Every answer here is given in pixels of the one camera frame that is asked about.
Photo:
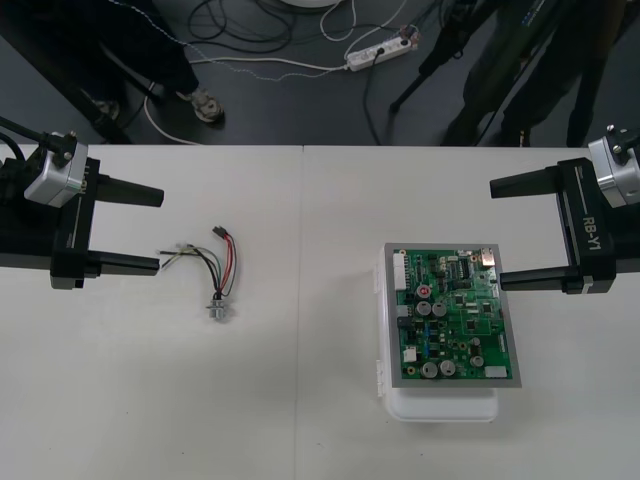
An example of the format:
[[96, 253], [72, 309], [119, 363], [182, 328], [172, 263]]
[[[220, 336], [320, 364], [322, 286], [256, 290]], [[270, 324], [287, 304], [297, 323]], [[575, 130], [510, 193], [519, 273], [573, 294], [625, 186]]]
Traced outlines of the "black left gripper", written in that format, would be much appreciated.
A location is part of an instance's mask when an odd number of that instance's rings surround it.
[[1, 202], [1, 266], [46, 270], [51, 287], [73, 290], [88, 277], [155, 276], [157, 258], [89, 251], [95, 202], [159, 208], [161, 189], [99, 174], [90, 158], [81, 191], [60, 208], [29, 201], [23, 194]]

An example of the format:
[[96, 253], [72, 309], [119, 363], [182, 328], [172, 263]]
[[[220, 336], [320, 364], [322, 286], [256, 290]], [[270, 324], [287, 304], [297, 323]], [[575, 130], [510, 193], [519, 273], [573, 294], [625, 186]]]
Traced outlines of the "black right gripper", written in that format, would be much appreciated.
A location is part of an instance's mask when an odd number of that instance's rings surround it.
[[552, 195], [558, 191], [558, 178], [569, 266], [503, 272], [504, 291], [606, 293], [619, 274], [639, 271], [639, 206], [611, 206], [585, 158], [491, 180], [491, 198]]

